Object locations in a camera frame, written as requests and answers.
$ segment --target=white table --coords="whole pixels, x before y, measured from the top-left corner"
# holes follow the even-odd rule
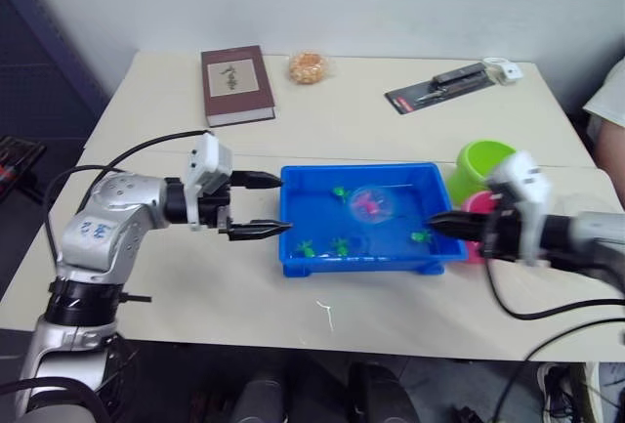
[[[216,129],[235,154],[453,162],[461,147],[494,139],[531,151],[543,166],[595,167],[536,65],[525,78],[399,115],[384,93],[469,63],[334,59],[313,86],[286,76],[285,57],[265,57],[276,120]],[[206,127],[199,55],[139,52],[86,148],[110,160],[150,138]],[[192,141],[155,148],[190,149]]]
[[[98,162],[87,149],[80,163]],[[123,167],[154,176],[176,176],[182,152],[144,151]],[[237,156],[237,168],[278,173],[288,164],[342,164],[345,159]],[[443,175],[452,169],[440,164]],[[575,208],[616,211],[618,200],[600,170],[546,168],[560,212]],[[59,236],[90,176],[76,174],[53,210]],[[235,219],[278,216],[278,190],[235,190]],[[584,276],[497,262],[495,273],[511,307],[531,312],[563,303],[618,297]],[[35,238],[0,307],[0,326],[32,328],[48,300],[53,278],[43,232]],[[441,276],[413,273],[317,274],[285,278],[277,239],[232,243],[212,232],[173,226],[149,233],[128,291],[153,296],[152,304],[119,308],[129,338],[320,350],[349,350],[465,359],[516,360],[560,330],[622,314],[621,308],[579,311],[535,322],[505,316],[493,303],[477,266],[450,264]],[[567,338],[538,360],[625,360],[622,326]]]

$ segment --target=person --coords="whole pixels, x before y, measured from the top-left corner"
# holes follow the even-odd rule
[[[625,59],[612,68],[584,110],[591,113],[588,134],[595,142],[595,162],[625,208]]]

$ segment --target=green cup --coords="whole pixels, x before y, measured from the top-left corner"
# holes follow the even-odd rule
[[[447,192],[455,205],[474,193],[487,190],[486,176],[506,157],[516,152],[501,142],[477,140],[466,145],[456,159],[456,170],[446,181]]]

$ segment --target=book cover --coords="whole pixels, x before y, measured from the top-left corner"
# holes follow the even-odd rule
[[[275,118],[261,48],[202,52],[204,108],[211,127]]]

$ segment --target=shoe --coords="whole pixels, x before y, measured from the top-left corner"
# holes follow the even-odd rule
[[[543,393],[543,423],[581,423],[570,385],[567,365],[545,362],[536,372],[538,386]]]

